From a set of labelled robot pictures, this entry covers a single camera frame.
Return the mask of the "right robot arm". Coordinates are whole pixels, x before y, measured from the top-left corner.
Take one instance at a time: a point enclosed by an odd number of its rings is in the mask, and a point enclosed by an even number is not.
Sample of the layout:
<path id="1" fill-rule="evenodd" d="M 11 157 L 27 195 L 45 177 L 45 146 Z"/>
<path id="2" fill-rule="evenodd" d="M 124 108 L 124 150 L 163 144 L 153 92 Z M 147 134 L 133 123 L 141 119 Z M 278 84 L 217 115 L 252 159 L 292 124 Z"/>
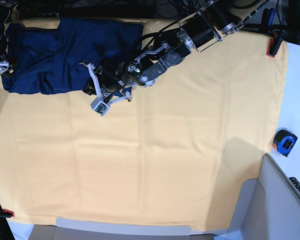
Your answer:
<path id="1" fill-rule="evenodd" d="M 18 0 L 0 0 L 0 75 L 11 75 L 14 72 L 14 64 L 7 57 L 8 39 L 5 35 L 5 23 L 18 4 Z"/>

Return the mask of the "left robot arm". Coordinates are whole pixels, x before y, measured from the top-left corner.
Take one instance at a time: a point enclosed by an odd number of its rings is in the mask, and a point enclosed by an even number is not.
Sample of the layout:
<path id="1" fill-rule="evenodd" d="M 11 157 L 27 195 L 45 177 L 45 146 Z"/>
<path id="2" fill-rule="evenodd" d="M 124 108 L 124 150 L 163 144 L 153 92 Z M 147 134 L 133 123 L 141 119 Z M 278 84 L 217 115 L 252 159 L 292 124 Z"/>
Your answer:
<path id="1" fill-rule="evenodd" d="M 133 50 L 133 57 L 121 65 L 103 61 L 92 70 L 96 79 L 90 80 L 83 92 L 109 102 L 115 94 L 124 96 L 129 88 L 150 86 L 193 49 L 240 30 L 251 9 L 246 0 L 201 0 L 199 4 L 199 10 L 177 22 L 177 28 L 166 26 L 144 35 L 138 42 L 148 38 L 150 42 L 142 50 Z"/>

